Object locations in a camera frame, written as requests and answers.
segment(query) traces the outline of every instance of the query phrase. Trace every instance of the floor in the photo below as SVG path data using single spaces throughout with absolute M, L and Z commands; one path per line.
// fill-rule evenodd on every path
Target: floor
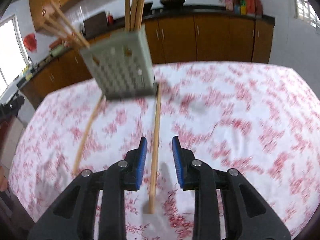
M 16 148 L 20 137 L 24 133 L 25 128 L 19 119 L 14 118 L 11 126 L 8 128 L 4 138 L 3 146 L 0 150 L 0 165 L 4 168 L 4 175 L 8 177 L 12 159 L 15 155 Z

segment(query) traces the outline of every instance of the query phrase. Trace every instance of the black countertop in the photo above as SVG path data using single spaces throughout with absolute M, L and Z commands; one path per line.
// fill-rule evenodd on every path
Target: black countertop
M 251 20 L 261 19 L 266 21 L 273 26 L 275 25 L 275 18 L 267 15 L 262 15 L 261 17 L 252 17 L 247 15 L 238 15 L 234 14 L 233 12 L 226 11 L 226 8 L 223 6 L 215 6 L 215 5 L 184 5 L 179 9 L 167 9 L 167 8 L 155 8 L 152 9 L 148 13 L 144 13 L 142 20 L 149 20 L 149 19 L 161 19 L 161 18 L 168 18 L 168 17 L 178 17 L 178 16 L 186 16 L 186 15 L 195 15 L 195 14 L 218 14 L 218 15 L 226 15 L 230 17 L 240 17 L 246 18 Z M 124 27 L 124 17 L 114 19 L 113 25 L 110 26 L 102 26 L 101 28 L 97 28 L 90 33 L 90 35 L 85 35 L 84 37 L 87 40 L 91 40 L 95 37 L 98 37 L 102 34 L 111 32 L 116 29 L 120 29 Z M 36 76 L 46 65 L 48 65 L 52 60 L 61 57 L 64 53 L 70 51 L 72 48 L 64 49 L 59 55 L 52 57 L 50 54 L 46 57 L 43 61 L 39 62 L 38 67 L 36 70 L 33 70 L 32 77 Z M 17 84 L 19 89 L 22 89 L 28 83 L 24 78 Z

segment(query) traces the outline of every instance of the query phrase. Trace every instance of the wall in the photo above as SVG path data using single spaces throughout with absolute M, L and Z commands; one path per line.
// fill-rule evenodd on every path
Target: wall
M 293 68 L 320 98 L 320 35 L 295 19 L 294 0 L 261 0 L 264 14 L 276 18 L 270 64 Z

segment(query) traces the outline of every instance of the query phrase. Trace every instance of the window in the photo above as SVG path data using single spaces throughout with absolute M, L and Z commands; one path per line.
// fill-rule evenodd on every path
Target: window
M 320 27 L 320 21 L 318 16 L 316 15 L 315 10 L 310 5 L 308 0 L 296 0 L 297 5 L 297 18 L 301 19 L 309 24 L 311 24 L 315 28 Z
M 27 52 L 22 44 L 17 19 L 0 22 L 0 95 L 26 67 Z

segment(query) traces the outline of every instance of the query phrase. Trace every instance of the person's hand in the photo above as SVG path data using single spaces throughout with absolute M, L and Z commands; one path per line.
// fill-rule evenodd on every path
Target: person's hand
M 8 188 L 8 180 L 4 177 L 4 169 L 0 166 L 0 191 L 5 191 Z

